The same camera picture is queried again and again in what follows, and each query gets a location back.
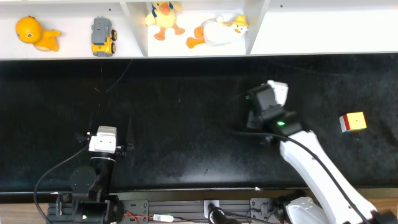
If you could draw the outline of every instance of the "stuffed animal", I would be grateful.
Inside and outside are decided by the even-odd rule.
[[[17,36],[27,44],[33,44],[37,50],[57,52],[60,48],[57,38],[61,32],[46,30],[32,16],[23,17],[16,26]]]
[[[165,32],[168,28],[173,28],[175,35],[181,35],[185,29],[178,27],[174,10],[181,12],[182,7],[178,2],[152,2],[152,11],[148,14],[145,22],[148,26],[154,24],[160,27],[160,32],[155,34],[157,40],[165,39]]]
[[[203,26],[195,28],[196,38],[189,37],[187,46],[192,49],[196,45],[204,43],[210,46],[229,44],[242,38],[248,27],[249,24],[244,15],[238,15],[231,23],[224,22],[223,17],[219,16],[217,19],[207,20]]]

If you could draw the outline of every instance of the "toy truck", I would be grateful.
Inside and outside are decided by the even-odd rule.
[[[93,33],[91,34],[91,49],[94,56],[109,57],[116,52],[114,41],[118,38],[118,34],[112,28],[112,22],[104,17],[94,19],[91,26]]]

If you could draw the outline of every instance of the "yellow cube face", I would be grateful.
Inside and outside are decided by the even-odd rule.
[[[349,113],[347,114],[347,120],[350,130],[366,128],[366,122],[363,112]]]

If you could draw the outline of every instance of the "black table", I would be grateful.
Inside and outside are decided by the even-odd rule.
[[[297,111],[355,186],[398,184],[398,57],[319,55],[0,62],[0,192],[31,192],[49,168],[81,147],[78,136],[132,118],[134,154],[118,159],[112,191],[304,187],[278,150],[234,136],[249,104],[225,103],[267,80],[286,82]],[[368,128],[341,134],[339,117],[363,111]],[[68,190],[85,153],[40,190]]]

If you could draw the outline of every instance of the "toy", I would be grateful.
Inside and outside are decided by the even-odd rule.
[[[363,112],[348,113],[340,117],[341,130],[357,131],[366,128],[365,117]]]
[[[61,32],[44,29],[32,16],[20,19],[16,25],[16,32],[23,43],[33,44],[37,50],[57,52],[60,48],[57,37]]]
[[[192,49],[198,44],[208,44],[210,46],[220,46],[234,42],[240,39],[248,30],[249,24],[246,22],[244,15],[238,15],[231,22],[224,22],[222,16],[217,19],[210,19],[203,26],[194,30],[195,38],[187,39],[187,46]]]
[[[104,17],[94,19],[91,26],[91,49],[94,56],[109,57],[116,52],[114,41],[118,39],[118,33],[112,28],[112,22]]]
[[[185,29],[178,27],[175,23],[177,18],[173,9],[181,12],[181,4],[178,2],[152,2],[152,11],[145,18],[145,22],[148,26],[156,24],[160,27],[160,32],[154,35],[157,40],[165,39],[164,34],[168,28],[173,28],[175,35],[185,32]]]

